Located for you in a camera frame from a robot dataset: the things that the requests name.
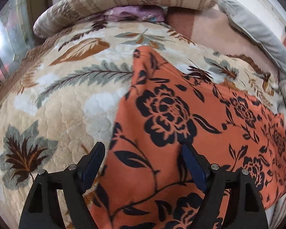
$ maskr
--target orange cloth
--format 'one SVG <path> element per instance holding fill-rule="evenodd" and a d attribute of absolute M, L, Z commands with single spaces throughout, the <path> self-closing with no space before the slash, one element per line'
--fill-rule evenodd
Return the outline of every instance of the orange cloth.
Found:
<path fill-rule="evenodd" d="M 202 203 L 180 156 L 187 141 L 210 163 L 246 168 L 264 207 L 286 193 L 284 118 L 255 97 L 184 74 L 147 46 L 133 56 L 91 214 L 99 229 L 187 228 Z M 220 228 L 228 190 L 214 221 Z"/>

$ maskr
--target metal screw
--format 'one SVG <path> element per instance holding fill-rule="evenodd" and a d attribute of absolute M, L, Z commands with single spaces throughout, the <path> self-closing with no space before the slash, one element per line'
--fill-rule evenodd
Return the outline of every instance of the metal screw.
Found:
<path fill-rule="evenodd" d="M 76 168 L 77 168 L 76 164 L 71 164 L 68 167 L 69 170 L 75 170 Z"/>
<path fill-rule="evenodd" d="M 244 175 L 248 175 L 248 174 L 249 174 L 249 171 L 246 170 L 246 169 L 242 169 L 242 173 L 243 173 Z"/>
<path fill-rule="evenodd" d="M 212 164 L 212 165 L 211 165 L 211 168 L 212 168 L 213 170 L 218 170 L 218 169 L 219 169 L 219 166 L 218 166 L 217 164 Z"/>
<path fill-rule="evenodd" d="M 45 172 L 46 172 L 45 169 L 40 169 L 40 170 L 38 171 L 38 174 L 42 176 L 43 174 L 45 174 Z"/>

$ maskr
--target bed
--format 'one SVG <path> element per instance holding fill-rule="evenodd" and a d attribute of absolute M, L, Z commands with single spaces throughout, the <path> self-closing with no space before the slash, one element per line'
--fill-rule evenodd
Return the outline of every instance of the bed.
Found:
<path fill-rule="evenodd" d="M 286 107 L 275 71 L 199 45 L 165 23 L 78 22 L 92 13 L 129 4 L 202 10 L 215 3 L 63 0 L 39 17 L 34 30 L 47 38 L 45 43 L 29 51 L 21 68 L 0 88 L 0 216 L 9 228 L 18 227 L 38 170 L 65 169 L 97 141 L 109 147 L 119 101 L 130 88 L 133 53 L 139 46 L 150 46 L 185 74 L 203 75 L 212 83 L 255 96 L 274 114 L 284 115 L 286 127 Z M 97 184 L 96 180 L 84 195 L 89 208 Z M 286 179 L 281 186 L 286 186 Z M 276 228 L 286 215 L 286 190 L 273 195 L 266 210 L 270 228 Z M 60 192 L 66 228 L 73 228 L 62 197 Z"/>

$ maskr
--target gray pillow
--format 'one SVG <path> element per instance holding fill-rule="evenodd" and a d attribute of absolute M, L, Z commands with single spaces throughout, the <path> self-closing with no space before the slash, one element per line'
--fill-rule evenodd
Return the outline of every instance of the gray pillow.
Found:
<path fill-rule="evenodd" d="M 278 67 L 280 80 L 286 79 L 286 48 L 269 27 L 236 0 L 218 0 L 218 6 L 231 25 L 246 34 Z"/>

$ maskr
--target fern pattern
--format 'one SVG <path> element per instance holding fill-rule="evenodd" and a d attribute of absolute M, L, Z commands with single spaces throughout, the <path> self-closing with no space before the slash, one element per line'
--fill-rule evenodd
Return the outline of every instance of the fern pattern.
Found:
<path fill-rule="evenodd" d="M 74 86 L 77 83 L 82 84 L 86 80 L 88 80 L 88 86 L 93 83 L 103 86 L 110 81 L 114 81 L 114 83 L 122 81 L 122 83 L 124 83 L 131 79 L 132 74 L 132 67 L 129 67 L 126 63 L 118 67 L 113 62 L 108 64 L 103 60 L 101 65 L 93 64 L 89 67 L 84 67 L 81 70 L 76 70 L 74 73 L 68 74 L 60 80 L 55 81 L 38 96 L 36 100 L 37 108 L 41 108 L 42 102 L 54 91 L 63 87 Z"/>

